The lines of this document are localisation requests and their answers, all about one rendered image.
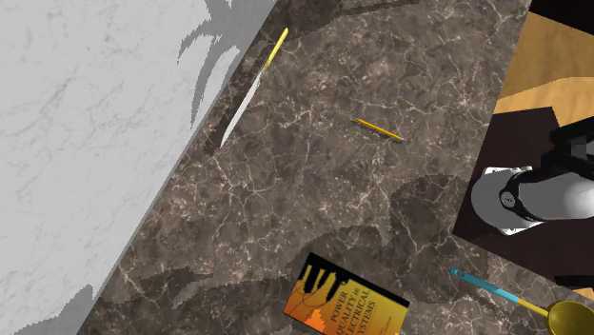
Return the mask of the yellow pencil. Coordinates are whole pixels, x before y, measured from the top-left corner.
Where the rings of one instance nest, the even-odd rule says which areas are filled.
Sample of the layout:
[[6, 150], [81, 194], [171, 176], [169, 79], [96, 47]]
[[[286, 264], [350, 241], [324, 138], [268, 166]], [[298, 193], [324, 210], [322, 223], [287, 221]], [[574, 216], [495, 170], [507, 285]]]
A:
[[367, 121], [365, 121], [363, 119], [353, 118], [353, 121], [356, 122], [356, 123], [358, 123], [358, 124], [360, 124], [360, 125], [362, 125], [362, 126], [364, 126], [364, 127], [367, 127], [369, 129], [372, 129], [372, 130], [374, 130], [374, 131], [376, 131], [378, 133], [382, 133], [385, 136], [388, 136], [388, 137], [393, 138], [393, 139], [395, 139], [397, 141], [400, 141], [402, 143], [406, 142], [406, 139], [403, 138], [402, 136], [399, 136], [399, 135], [397, 135], [397, 134], [395, 134], [393, 132], [390, 132], [390, 131], [388, 131], [388, 130], [386, 130], [384, 128], [380, 128], [380, 127], [378, 127], [376, 125], [373, 125], [373, 124], [371, 124], [371, 123], [369, 123], [369, 122], [367, 122]]

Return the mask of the orange and black book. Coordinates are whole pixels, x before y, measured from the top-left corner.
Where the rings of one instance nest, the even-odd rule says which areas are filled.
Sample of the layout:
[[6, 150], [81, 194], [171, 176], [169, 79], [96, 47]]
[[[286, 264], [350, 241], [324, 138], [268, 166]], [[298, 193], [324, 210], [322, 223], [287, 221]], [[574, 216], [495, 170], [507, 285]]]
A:
[[309, 253], [284, 313], [322, 335], [400, 335], [409, 301]]

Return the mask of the dark robot stand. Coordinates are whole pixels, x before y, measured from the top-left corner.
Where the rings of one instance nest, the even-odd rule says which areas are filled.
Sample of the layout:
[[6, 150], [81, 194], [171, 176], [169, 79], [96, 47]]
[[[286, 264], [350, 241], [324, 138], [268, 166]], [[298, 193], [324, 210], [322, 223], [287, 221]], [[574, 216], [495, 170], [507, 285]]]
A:
[[594, 287], [594, 218], [555, 220], [504, 235], [475, 213], [470, 193], [485, 168], [541, 166], [559, 125], [551, 107], [492, 117], [473, 170], [454, 235], [570, 289]]

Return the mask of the yellow-handled knife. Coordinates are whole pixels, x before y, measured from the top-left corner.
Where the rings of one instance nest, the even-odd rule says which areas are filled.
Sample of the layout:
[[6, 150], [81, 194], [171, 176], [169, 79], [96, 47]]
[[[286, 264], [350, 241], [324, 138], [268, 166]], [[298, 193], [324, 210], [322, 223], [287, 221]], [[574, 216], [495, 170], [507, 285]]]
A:
[[286, 40], [288, 35], [288, 28], [285, 28], [281, 34], [281, 36], [279, 37], [279, 39], [277, 40], [277, 42], [275, 43], [273, 49], [271, 50], [270, 54], [267, 57], [267, 60], [265, 61], [265, 63], [262, 65], [262, 67], [260, 68], [260, 70], [258, 71], [252, 85], [250, 86], [249, 90], [247, 91], [245, 97], [243, 98], [240, 106], [236, 109], [235, 113], [233, 114], [231, 120], [229, 121], [229, 124], [223, 134], [222, 140], [221, 140], [221, 144], [220, 147], [222, 148], [225, 144], [225, 142], [227, 141], [229, 135], [232, 133], [232, 131], [234, 130], [235, 126], [237, 125], [237, 123], [239, 122], [239, 120], [241, 119], [243, 113], [246, 111], [250, 101], [253, 99], [253, 96], [255, 95], [256, 90], [259, 88], [260, 84], [261, 84], [261, 80], [262, 80], [262, 76], [263, 74], [267, 71], [267, 68], [269, 67], [270, 63], [272, 62], [272, 60], [274, 59], [276, 53], [278, 52], [278, 50], [280, 49], [280, 47], [282, 46], [283, 42]]

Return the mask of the blue-handled yellow ladle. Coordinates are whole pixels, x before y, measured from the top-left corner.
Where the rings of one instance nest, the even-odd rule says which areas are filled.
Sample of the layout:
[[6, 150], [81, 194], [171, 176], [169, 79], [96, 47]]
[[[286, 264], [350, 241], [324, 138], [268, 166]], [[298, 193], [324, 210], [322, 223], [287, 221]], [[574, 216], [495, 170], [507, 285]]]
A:
[[558, 301], [542, 308], [459, 268], [452, 266], [448, 272], [458, 279], [542, 316], [550, 335], [594, 335], [594, 310], [587, 305], [575, 301]]

